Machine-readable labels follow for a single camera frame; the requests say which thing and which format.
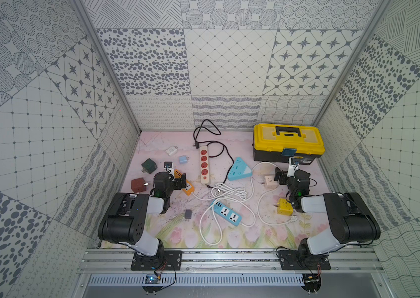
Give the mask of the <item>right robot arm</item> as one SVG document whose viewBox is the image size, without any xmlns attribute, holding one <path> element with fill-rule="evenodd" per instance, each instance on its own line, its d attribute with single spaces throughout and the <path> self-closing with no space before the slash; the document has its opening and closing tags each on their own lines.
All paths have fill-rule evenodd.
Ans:
<svg viewBox="0 0 420 298">
<path fill-rule="evenodd" d="M 311 196 L 310 173 L 303 170 L 275 169 L 274 180 L 288 187 L 286 200 L 302 213 L 327 216 L 329 227 L 301 241 L 301 257 L 324 256 L 347 245 L 371 245 L 380 238 L 381 228 L 357 192 L 330 192 Z"/>
</svg>

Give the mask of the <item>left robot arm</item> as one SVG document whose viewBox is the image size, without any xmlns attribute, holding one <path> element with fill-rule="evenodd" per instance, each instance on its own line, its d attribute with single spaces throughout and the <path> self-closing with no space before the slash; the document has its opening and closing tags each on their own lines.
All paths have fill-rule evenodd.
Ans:
<svg viewBox="0 0 420 298">
<path fill-rule="evenodd" d="M 186 187 L 186 174 L 161 171 L 154 176 L 149 194 L 118 192 L 98 226 L 99 239 L 125 245 L 150 261 L 162 261 L 163 243 L 145 230 L 145 220 L 149 214 L 166 213 L 173 191 Z"/>
</svg>

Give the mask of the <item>blue power strip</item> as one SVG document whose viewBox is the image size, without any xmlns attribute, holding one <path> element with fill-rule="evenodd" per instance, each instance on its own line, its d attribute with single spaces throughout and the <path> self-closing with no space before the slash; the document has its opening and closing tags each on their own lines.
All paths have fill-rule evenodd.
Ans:
<svg viewBox="0 0 420 298">
<path fill-rule="evenodd" d="M 233 211 L 232 209 L 228 208 L 222 202 L 215 202 L 213 204 L 214 213 L 221 216 L 225 219 L 228 223 L 232 224 L 235 227 L 238 227 L 241 221 L 241 216 Z"/>
</svg>

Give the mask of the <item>yellow plug adapter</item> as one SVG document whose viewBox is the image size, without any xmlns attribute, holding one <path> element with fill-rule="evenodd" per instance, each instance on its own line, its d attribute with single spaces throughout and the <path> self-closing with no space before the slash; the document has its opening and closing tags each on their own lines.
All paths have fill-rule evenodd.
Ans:
<svg viewBox="0 0 420 298">
<path fill-rule="evenodd" d="M 276 213 L 283 216 L 292 216 L 294 209 L 292 204 L 285 198 L 279 198 L 278 202 L 274 205 Z"/>
</svg>

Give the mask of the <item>yellow black toolbox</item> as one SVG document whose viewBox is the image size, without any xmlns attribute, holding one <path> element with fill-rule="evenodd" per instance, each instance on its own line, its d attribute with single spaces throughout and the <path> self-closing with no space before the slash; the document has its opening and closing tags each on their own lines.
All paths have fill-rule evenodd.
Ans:
<svg viewBox="0 0 420 298">
<path fill-rule="evenodd" d="M 310 165 L 325 153 L 316 127 L 257 124 L 253 128 L 253 159 L 292 165 Z"/>
</svg>

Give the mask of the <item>white USB charger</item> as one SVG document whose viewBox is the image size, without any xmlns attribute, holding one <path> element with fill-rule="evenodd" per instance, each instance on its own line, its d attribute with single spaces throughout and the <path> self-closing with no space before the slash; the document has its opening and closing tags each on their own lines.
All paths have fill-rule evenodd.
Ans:
<svg viewBox="0 0 420 298">
<path fill-rule="evenodd" d="M 166 154 L 167 155 L 169 155 L 169 156 L 173 156 L 173 155 L 175 155 L 177 152 L 178 152 L 178 147 L 176 147 L 176 146 L 171 146 L 171 147 L 169 147 L 168 149 L 166 149 Z"/>
</svg>

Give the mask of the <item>dark grey plug adapter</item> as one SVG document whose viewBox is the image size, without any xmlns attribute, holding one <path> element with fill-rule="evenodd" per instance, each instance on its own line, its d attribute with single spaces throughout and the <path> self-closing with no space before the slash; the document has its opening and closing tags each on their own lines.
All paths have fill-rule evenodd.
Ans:
<svg viewBox="0 0 420 298">
<path fill-rule="evenodd" d="M 186 220 L 190 220 L 190 219 L 192 219 L 192 210 L 186 209 L 186 210 L 185 210 L 185 214 L 184 214 L 184 218 L 185 218 Z"/>
</svg>

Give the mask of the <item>aluminium rail frame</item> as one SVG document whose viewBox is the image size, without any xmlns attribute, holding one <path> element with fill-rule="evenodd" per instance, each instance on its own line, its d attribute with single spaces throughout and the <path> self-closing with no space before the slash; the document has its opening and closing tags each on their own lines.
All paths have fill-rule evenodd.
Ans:
<svg viewBox="0 0 420 298">
<path fill-rule="evenodd" d="M 283 259 L 275 249 L 183 249 L 174 261 L 177 273 L 272 273 L 281 272 Z M 89 249 L 77 272 L 81 274 L 117 274 L 147 272 L 134 264 L 129 249 Z M 382 264 L 372 248 L 350 247 L 325 258 L 330 269 L 323 273 L 383 273 Z"/>
</svg>

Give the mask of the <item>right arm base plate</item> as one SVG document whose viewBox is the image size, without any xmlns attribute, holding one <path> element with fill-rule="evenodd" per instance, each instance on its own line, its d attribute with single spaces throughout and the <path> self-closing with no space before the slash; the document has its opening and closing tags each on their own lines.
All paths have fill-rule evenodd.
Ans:
<svg viewBox="0 0 420 298">
<path fill-rule="evenodd" d="M 278 249 L 275 251 L 282 270 L 331 270 L 327 255 L 300 255 L 296 250 Z"/>
</svg>

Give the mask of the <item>teal power strip base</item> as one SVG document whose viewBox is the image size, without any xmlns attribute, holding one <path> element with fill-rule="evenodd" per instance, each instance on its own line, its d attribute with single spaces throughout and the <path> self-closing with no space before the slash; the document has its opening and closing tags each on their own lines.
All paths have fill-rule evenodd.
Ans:
<svg viewBox="0 0 420 298">
<path fill-rule="evenodd" d="M 252 169 L 243 161 L 241 157 L 237 157 L 227 174 L 229 181 L 242 180 L 252 176 Z"/>
</svg>

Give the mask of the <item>pink deer cube socket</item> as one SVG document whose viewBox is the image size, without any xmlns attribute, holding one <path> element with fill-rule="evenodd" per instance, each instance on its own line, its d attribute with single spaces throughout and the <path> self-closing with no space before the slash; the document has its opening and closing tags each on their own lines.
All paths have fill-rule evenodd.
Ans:
<svg viewBox="0 0 420 298">
<path fill-rule="evenodd" d="M 266 175 L 263 185 L 266 189 L 274 189 L 279 186 L 279 182 L 274 180 L 274 176 Z"/>
</svg>

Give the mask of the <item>green dragon cube socket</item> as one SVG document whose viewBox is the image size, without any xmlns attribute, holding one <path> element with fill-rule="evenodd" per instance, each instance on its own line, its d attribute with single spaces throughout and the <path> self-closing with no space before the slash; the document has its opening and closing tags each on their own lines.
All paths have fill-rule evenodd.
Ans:
<svg viewBox="0 0 420 298">
<path fill-rule="evenodd" d="M 147 173 L 147 174 L 152 174 L 158 168 L 157 164 L 151 158 L 146 159 L 141 164 L 141 167 L 142 167 L 142 172 Z"/>
</svg>

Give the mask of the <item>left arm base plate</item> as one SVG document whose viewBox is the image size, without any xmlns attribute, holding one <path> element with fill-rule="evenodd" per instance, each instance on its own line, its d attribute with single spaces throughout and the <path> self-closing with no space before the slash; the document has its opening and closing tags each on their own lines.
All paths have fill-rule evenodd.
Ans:
<svg viewBox="0 0 420 298">
<path fill-rule="evenodd" d="M 158 252 L 156 257 L 147 257 L 135 252 L 130 268 L 132 271 L 156 271 L 162 268 L 179 271 L 182 257 L 183 251 L 181 250 L 164 250 Z"/>
</svg>

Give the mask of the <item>dark red cube socket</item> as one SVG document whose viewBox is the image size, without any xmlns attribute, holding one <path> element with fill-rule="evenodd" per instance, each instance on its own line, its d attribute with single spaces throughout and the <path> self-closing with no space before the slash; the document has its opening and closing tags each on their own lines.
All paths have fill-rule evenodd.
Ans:
<svg viewBox="0 0 420 298">
<path fill-rule="evenodd" d="M 145 192 L 148 185 L 143 178 L 137 178 L 131 181 L 131 190 L 134 193 Z"/>
</svg>

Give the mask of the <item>light blue USB charger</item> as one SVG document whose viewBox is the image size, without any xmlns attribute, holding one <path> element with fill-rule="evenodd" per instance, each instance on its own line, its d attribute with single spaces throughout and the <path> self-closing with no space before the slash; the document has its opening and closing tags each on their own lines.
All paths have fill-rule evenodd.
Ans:
<svg viewBox="0 0 420 298">
<path fill-rule="evenodd" d="M 179 164 L 180 165 L 187 164 L 188 160 L 189 160 L 189 158 L 187 156 L 184 156 L 184 155 L 183 156 L 180 156 L 178 158 L 178 161 L 179 161 Z"/>
</svg>

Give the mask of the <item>orange power strip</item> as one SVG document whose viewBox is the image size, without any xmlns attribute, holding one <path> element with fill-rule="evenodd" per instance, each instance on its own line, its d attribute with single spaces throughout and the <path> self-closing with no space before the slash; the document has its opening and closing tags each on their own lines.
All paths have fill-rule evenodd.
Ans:
<svg viewBox="0 0 420 298">
<path fill-rule="evenodd" d="M 182 190 L 187 196 L 190 196 L 195 188 L 194 186 L 186 179 L 186 173 L 181 173 L 179 170 L 174 171 L 175 179 L 175 190 Z"/>
</svg>

